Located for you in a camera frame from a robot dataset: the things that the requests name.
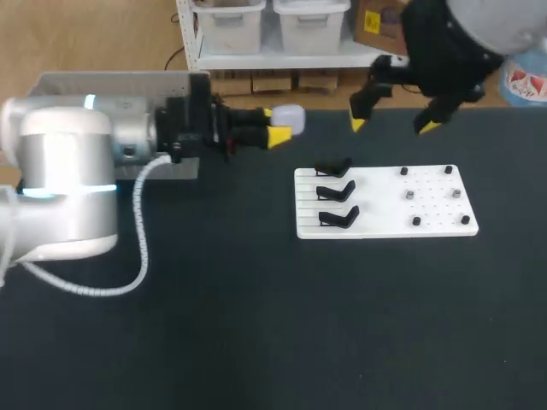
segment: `white cable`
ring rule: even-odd
[[[135,185],[133,186],[133,214],[135,216],[135,227],[137,228],[138,246],[140,247],[140,271],[138,272],[135,280],[133,280],[130,284],[119,288],[90,288],[88,286],[73,284],[64,279],[58,278],[57,276],[47,272],[42,267],[34,265],[31,262],[22,262],[21,265],[23,265],[34,276],[42,279],[48,284],[51,284],[61,290],[65,290],[66,292],[71,292],[82,296],[119,296],[131,292],[137,288],[137,286],[143,282],[148,271],[148,247],[146,245],[143,214],[141,211],[141,196],[144,181],[154,168],[162,164],[169,163],[171,163],[171,157],[169,155],[162,155],[149,162],[137,176]]]
[[[10,221],[8,226],[8,235],[6,237],[6,242],[3,246],[2,257],[0,258],[0,288],[4,284],[4,278],[6,272],[9,269],[9,261],[14,254],[15,250],[15,236],[16,236],[16,223],[14,221],[17,215],[17,193],[11,185],[3,185],[0,188],[4,188],[6,195],[8,196],[8,205],[10,207]]]

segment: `white pegboard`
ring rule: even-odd
[[[352,167],[341,179],[317,176],[313,168],[294,172],[297,235],[302,239],[364,239],[382,237],[465,237],[476,235],[479,225],[458,168],[452,165],[406,167]],[[318,186],[356,188],[346,202],[319,200]],[[413,192],[412,199],[407,198]],[[354,207],[359,215],[347,229],[321,226],[319,212],[345,216]],[[469,222],[462,223],[464,216]],[[420,218],[418,226],[414,218]]]

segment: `black cable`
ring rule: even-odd
[[[163,68],[163,71],[167,71],[168,67],[169,67],[169,63],[177,56],[177,54],[179,54],[182,50],[185,49],[185,46],[183,45],[182,47],[180,47],[178,50],[176,50],[168,59],[168,62],[165,63],[165,67]]]
[[[419,92],[419,91],[410,90],[409,88],[407,88],[407,86],[405,84],[401,84],[401,87],[403,88],[403,90],[409,92],[410,94],[421,94],[421,92]]]
[[[177,13],[174,13],[171,15],[171,22],[172,23],[178,23],[179,22],[179,15]],[[165,67],[163,68],[163,71],[167,71],[168,67],[169,67],[169,63],[177,56],[177,54],[179,54],[182,50],[185,49],[185,46],[183,45],[182,47],[180,47],[178,50],[176,50],[168,59],[168,62],[165,63]]]

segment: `coiled cable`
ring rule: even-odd
[[[135,288],[137,288],[143,282],[146,276],[146,273],[148,272],[148,246],[146,244],[146,235],[144,231],[143,214],[141,209],[141,197],[142,197],[144,181],[146,180],[146,178],[148,177],[148,175],[152,172],[154,168],[162,164],[170,164],[170,163],[171,163],[171,157],[169,155],[162,155],[158,158],[155,158],[155,160],[152,160],[151,162],[149,162],[141,170],[141,172],[137,176],[137,179],[135,180],[135,185],[133,186],[133,195],[132,195],[133,215],[135,217],[135,227],[137,229],[138,246],[140,249],[140,271],[138,272],[138,275],[135,278],[135,280],[133,280],[130,284],[126,284],[125,286],[121,286],[119,288],[92,288],[89,286],[83,286],[80,284],[73,284],[71,282],[68,282],[64,279],[61,279],[55,276],[52,273],[47,272],[42,267],[37,266],[31,262],[22,262],[21,265],[24,266],[30,273],[32,273],[37,278],[42,279],[43,281],[47,282],[48,284],[51,284],[52,286],[55,286],[58,289],[65,290],[66,292],[74,293],[76,295],[91,296],[91,297],[120,296],[120,295],[129,293]]]

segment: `white storage bin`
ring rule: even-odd
[[[280,15],[283,49],[298,56],[338,53],[350,0],[273,0]]]
[[[258,53],[264,7],[266,0],[249,0],[243,7],[200,7],[192,3],[210,54]]]

